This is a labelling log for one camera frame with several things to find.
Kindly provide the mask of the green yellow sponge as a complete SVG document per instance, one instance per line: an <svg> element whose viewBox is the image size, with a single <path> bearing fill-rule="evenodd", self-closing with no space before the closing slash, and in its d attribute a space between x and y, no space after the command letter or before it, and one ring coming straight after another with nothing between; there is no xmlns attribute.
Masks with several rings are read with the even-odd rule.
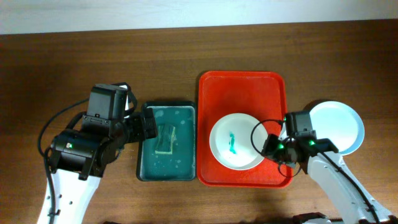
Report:
<svg viewBox="0 0 398 224"><path fill-rule="evenodd" d="M171 155L173 153L174 141L175 126L171 124L160 125L155 153Z"/></svg>

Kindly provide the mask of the light blue plate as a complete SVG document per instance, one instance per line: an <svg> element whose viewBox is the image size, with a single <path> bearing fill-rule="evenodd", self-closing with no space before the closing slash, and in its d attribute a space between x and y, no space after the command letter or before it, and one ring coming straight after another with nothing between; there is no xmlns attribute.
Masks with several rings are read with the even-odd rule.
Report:
<svg viewBox="0 0 398 224"><path fill-rule="evenodd" d="M329 139L346 156L362 145L365 136L363 120L350 106L338 101L325 101L310 110L312 127L318 139Z"/></svg>

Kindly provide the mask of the white plate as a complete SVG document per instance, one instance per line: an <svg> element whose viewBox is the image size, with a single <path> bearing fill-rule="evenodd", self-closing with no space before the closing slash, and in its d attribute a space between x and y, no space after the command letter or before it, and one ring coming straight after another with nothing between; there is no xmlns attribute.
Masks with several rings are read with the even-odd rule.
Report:
<svg viewBox="0 0 398 224"><path fill-rule="evenodd" d="M232 170L249 170L259 165L264 157L262 149L268 133L256 118L244 114L228 114L211 129L209 145L215 159Z"/></svg>

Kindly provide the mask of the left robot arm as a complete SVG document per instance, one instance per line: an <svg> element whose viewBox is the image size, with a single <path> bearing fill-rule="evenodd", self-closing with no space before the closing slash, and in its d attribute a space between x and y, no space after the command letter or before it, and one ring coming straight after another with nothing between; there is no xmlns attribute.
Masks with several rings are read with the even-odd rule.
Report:
<svg viewBox="0 0 398 224"><path fill-rule="evenodd" d="M39 223L81 223L108 164L124 146L157 136L151 109L135 111L127 83L96 84L67 127L41 149L47 188Z"/></svg>

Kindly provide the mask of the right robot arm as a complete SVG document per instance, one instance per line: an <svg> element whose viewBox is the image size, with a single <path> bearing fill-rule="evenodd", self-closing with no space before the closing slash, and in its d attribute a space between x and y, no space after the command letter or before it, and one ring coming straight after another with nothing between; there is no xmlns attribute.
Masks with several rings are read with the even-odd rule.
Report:
<svg viewBox="0 0 398 224"><path fill-rule="evenodd" d="M258 154L278 166L297 168L309 175L332 201L341 223L397 223L397 216L349 170L332 141L317 138L308 111L287 113L275 123L281 133L269 134Z"/></svg>

